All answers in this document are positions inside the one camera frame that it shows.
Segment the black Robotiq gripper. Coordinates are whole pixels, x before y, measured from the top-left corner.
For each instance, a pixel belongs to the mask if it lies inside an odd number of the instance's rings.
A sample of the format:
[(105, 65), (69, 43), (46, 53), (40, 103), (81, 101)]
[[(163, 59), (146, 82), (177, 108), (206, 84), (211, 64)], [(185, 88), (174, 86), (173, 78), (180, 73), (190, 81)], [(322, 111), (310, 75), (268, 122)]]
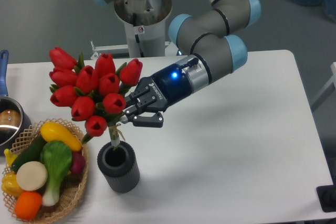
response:
[[(171, 64), (149, 77), (140, 79), (134, 92), (125, 97), (126, 109), (119, 118), (123, 124), (132, 123), (137, 127), (162, 127), (163, 115), (168, 107), (192, 94), (191, 81), (184, 72), (187, 64)], [(152, 116), (141, 116), (154, 112)]]

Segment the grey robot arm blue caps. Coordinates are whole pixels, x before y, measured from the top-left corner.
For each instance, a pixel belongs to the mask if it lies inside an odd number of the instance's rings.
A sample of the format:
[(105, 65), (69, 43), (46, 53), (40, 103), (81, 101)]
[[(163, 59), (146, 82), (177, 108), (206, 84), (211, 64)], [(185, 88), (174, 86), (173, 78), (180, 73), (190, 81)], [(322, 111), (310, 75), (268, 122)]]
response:
[(161, 127), (162, 113), (173, 104), (233, 73), (247, 61), (247, 49), (235, 35), (261, 15), (259, 0), (209, 0), (212, 9), (194, 18), (176, 16), (165, 21), (171, 0), (95, 0), (114, 4), (124, 23), (131, 58), (162, 56), (169, 38), (185, 57), (144, 77), (126, 97), (120, 122), (134, 126)]

